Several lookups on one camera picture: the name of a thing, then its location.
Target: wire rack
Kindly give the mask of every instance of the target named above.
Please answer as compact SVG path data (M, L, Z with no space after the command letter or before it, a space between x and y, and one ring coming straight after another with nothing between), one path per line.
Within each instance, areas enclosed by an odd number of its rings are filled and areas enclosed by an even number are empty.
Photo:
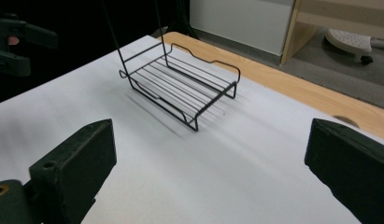
M231 64L216 60L209 62L196 57L181 45L166 45L160 28L156 2L155 5L161 36L160 43L145 47L133 56L123 59L112 31L123 65L123 69L119 71L120 76L128 78L135 91L188 127L198 131L198 118L215 102L222 96L235 98L241 72ZM152 52L157 56L145 57ZM135 60L142 60L143 63L129 72L128 68ZM224 70L218 65L233 69L235 72L229 73L227 70L223 72Z

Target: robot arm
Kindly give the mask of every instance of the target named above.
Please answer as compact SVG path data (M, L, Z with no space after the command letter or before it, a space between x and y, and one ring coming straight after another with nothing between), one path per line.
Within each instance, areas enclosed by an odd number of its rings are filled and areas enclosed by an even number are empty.
M16 77L31 74L29 58L9 52L8 38L16 36L26 42L50 49L57 48L57 35L50 30L19 21L17 15L0 13L0 73Z
M0 223L79 224L117 163L111 119L90 123L30 168L0 181Z

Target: wooden surface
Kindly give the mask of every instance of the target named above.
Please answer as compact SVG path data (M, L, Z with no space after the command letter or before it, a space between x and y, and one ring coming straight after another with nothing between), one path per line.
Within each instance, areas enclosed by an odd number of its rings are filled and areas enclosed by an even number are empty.
M243 77L267 88L283 93L299 102L310 105L330 116L353 120L369 133L384 139L384 109L361 102L347 95L331 91L277 69L256 63L224 49L179 33L164 35L164 42L178 43L206 60L221 60L240 68Z
M326 27L384 39L384 0L295 0L281 63Z

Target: floor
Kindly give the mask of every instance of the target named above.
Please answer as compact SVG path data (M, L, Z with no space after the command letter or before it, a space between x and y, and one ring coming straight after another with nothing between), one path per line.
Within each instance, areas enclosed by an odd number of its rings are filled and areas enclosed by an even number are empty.
M325 31L320 29L312 40L281 65L280 57L276 55L195 30L200 40L211 45L384 108L384 40L372 38L373 62L363 65L356 55L324 41Z

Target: white wall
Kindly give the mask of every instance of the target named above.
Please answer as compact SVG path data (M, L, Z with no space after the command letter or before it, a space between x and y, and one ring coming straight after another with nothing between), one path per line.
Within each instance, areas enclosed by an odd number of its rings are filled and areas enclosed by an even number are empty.
M294 0L191 0L197 30L280 56Z

